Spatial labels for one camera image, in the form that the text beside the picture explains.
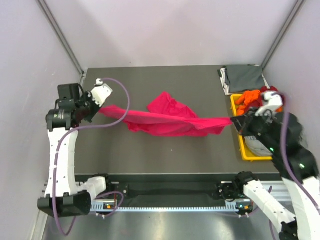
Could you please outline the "light grey t shirt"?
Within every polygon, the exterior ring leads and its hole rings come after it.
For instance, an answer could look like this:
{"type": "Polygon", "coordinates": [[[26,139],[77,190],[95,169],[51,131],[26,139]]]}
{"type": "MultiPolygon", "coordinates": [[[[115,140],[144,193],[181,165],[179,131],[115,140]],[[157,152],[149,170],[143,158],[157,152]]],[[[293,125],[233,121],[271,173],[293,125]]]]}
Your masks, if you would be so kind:
{"type": "Polygon", "coordinates": [[[254,136],[245,136],[244,142],[248,149],[258,157],[270,157],[272,153],[254,136]]]}

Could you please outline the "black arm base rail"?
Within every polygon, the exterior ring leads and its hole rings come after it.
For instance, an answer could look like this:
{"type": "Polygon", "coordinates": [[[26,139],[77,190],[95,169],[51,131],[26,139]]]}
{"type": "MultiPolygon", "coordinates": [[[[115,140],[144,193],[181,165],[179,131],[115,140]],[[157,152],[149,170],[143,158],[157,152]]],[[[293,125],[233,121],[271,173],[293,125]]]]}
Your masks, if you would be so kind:
{"type": "Polygon", "coordinates": [[[233,186],[234,173],[102,174],[107,191],[125,207],[209,207],[249,200],[233,186]]]}

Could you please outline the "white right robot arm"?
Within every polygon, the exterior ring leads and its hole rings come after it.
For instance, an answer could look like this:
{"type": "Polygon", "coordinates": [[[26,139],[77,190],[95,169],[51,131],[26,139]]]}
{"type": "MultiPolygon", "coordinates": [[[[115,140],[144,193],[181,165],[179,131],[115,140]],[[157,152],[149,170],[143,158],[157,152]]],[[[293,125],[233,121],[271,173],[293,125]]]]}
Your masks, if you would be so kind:
{"type": "Polygon", "coordinates": [[[272,154],[291,198],[294,212],[285,209],[258,177],[250,171],[232,180],[233,192],[248,197],[265,214],[281,240],[318,240],[320,238],[320,170],[314,155],[300,143],[303,127],[298,118],[285,110],[271,114],[257,109],[231,118],[240,135],[255,136],[272,154]]]}

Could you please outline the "pink t shirt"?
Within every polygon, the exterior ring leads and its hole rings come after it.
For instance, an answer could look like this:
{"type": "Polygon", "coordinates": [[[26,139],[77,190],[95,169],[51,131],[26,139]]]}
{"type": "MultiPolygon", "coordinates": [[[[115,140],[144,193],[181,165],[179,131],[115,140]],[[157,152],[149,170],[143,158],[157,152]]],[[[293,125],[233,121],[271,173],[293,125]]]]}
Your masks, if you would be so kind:
{"type": "Polygon", "coordinates": [[[132,132],[157,137],[219,135],[232,124],[230,117],[199,117],[165,91],[147,105],[147,111],[129,110],[123,122],[132,132]]]}

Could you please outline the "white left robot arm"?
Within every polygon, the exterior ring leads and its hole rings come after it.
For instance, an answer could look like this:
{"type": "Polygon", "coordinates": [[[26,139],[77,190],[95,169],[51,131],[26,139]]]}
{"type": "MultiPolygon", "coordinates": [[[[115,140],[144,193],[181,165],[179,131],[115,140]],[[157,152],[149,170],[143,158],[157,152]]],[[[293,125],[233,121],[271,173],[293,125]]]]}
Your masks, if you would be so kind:
{"type": "Polygon", "coordinates": [[[75,147],[78,127],[82,121],[92,122],[106,99],[113,92],[98,82],[91,91],[84,91],[78,83],[57,87],[58,99],[54,109],[46,115],[50,144],[49,177],[44,197],[37,207],[47,215],[59,218],[88,215],[92,200],[98,195],[109,198],[114,191],[105,176],[94,176],[83,185],[75,177],[75,147]]]}

